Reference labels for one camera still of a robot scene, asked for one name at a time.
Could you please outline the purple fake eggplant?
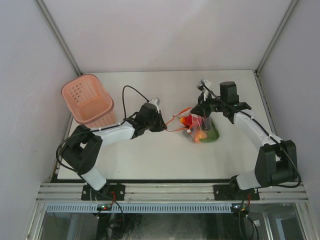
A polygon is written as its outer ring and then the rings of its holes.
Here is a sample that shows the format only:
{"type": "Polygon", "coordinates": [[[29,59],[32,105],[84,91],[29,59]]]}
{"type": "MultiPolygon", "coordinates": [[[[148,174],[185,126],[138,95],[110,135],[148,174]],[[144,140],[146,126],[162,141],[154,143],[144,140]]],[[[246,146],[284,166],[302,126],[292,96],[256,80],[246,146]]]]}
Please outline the purple fake eggplant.
{"type": "Polygon", "coordinates": [[[205,132],[209,131],[212,128],[212,119],[210,117],[208,118],[202,118],[201,119],[201,129],[205,132]]]}

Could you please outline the clear zip top bag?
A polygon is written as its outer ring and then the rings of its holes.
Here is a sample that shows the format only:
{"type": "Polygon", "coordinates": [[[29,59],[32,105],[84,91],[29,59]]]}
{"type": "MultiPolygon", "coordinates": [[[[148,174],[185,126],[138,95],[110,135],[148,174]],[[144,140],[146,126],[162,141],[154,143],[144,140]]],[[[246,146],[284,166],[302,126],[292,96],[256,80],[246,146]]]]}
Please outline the clear zip top bag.
{"type": "Polygon", "coordinates": [[[177,122],[177,120],[179,120],[180,122],[180,118],[183,116],[187,116],[188,114],[191,114],[191,107],[187,107],[185,109],[183,109],[182,111],[180,111],[177,114],[172,115],[172,118],[167,121],[165,124],[167,125],[167,132],[173,133],[173,132],[183,132],[183,135],[191,142],[193,143],[197,143],[197,144],[206,144],[206,143],[201,143],[201,142],[195,142],[194,141],[194,135],[195,135],[195,131],[196,130],[202,130],[201,129],[201,122],[202,122],[202,118],[201,116],[198,115],[198,120],[197,122],[192,126],[192,127],[185,127],[182,123],[180,123],[180,126],[176,129],[172,129],[169,128],[168,125],[173,123],[173,122],[177,122]]]}

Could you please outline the orange fake peach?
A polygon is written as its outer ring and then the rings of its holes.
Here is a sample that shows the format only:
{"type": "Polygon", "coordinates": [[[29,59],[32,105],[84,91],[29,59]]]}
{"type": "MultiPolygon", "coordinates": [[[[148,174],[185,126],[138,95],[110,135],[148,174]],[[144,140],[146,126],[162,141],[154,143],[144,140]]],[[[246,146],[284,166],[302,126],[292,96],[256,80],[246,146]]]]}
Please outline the orange fake peach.
{"type": "Polygon", "coordinates": [[[197,143],[197,142],[201,142],[201,140],[207,139],[207,137],[208,135],[205,131],[201,129],[197,129],[194,133],[193,140],[197,143]]]}

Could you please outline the green fake lettuce leaf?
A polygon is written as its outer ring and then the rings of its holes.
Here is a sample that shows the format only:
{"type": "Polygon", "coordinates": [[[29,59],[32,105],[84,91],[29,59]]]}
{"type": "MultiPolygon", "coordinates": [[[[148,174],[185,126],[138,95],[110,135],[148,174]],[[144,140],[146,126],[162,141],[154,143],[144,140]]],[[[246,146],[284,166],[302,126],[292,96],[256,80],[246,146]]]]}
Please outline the green fake lettuce leaf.
{"type": "Polygon", "coordinates": [[[199,139],[201,143],[212,143],[217,141],[220,137],[220,133],[213,121],[205,126],[204,133],[206,134],[206,137],[201,137],[199,139]]]}

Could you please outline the red fake apple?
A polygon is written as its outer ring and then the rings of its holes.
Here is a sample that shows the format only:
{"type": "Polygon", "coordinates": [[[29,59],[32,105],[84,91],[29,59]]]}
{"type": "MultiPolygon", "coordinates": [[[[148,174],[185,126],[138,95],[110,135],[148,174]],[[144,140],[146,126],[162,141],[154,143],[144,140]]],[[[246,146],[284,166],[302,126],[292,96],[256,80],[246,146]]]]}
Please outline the red fake apple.
{"type": "Polygon", "coordinates": [[[198,115],[196,114],[188,114],[182,116],[179,121],[182,123],[186,128],[192,127],[198,121],[198,115]]]}

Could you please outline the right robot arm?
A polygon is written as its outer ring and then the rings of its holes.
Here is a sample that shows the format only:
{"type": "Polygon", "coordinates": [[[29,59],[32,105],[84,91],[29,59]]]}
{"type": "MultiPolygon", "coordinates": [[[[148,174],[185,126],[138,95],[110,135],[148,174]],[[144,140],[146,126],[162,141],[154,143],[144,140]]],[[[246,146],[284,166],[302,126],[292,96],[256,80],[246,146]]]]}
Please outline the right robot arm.
{"type": "Polygon", "coordinates": [[[192,114],[209,117],[211,113],[222,113],[233,125],[240,128],[258,151],[254,170],[235,175],[230,179],[230,195],[237,200],[247,195],[248,190],[282,187],[289,188],[288,182],[297,181],[294,188],[301,185],[298,170],[297,147],[292,140],[283,140],[267,131],[257,120],[251,106],[241,102],[237,85],[233,81],[220,83],[220,95],[210,90],[211,83],[202,79],[197,89],[201,91],[192,114]]]}

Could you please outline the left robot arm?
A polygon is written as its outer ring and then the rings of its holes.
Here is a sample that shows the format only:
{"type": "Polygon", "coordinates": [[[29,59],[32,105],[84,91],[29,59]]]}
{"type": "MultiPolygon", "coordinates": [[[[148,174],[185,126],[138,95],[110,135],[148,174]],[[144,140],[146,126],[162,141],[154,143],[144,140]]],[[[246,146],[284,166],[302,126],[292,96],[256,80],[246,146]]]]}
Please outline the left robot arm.
{"type": "Polygon", "coordinates": [[[81,124],[66,138],[56,150],[56,159],[63,159],[65,167],[74,171],[91,188],[98,200],[109,196],[107,179],[96,167],[100,149],[123,140],[132,140],[150,131],[162,132],[167,129],[159,108],[160,99],[153,98],[144,103],[138,112],[124,118],[123,122],[107,127],[90,129],[81,124]]]}

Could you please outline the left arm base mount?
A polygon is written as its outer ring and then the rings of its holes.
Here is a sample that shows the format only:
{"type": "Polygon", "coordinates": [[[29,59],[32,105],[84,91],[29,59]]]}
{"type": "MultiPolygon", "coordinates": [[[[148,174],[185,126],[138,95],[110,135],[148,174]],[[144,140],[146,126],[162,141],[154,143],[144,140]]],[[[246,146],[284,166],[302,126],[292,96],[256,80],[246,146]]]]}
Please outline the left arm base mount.
{"type": "Polygon", "coordinates": [[[123,184],[107,184],[100,190],[94,190],[90,185],[85,184],[82,188],[82,201],[123,201],[125,198],[126,186],[123,184]]]}

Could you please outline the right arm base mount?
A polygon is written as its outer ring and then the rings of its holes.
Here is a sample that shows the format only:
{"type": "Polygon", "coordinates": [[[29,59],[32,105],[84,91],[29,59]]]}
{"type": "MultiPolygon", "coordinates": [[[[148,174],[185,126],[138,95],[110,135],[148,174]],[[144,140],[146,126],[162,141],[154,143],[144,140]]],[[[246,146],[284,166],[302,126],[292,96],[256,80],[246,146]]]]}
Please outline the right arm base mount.
{"type": "Polygon", "coordinates": [[[254,188],[241,190],[238,186],[237,176],[233,176],[228,184],[215,184],[213,186],[214,199],[216,201],[258,201],[260,195],[254,188]]]}

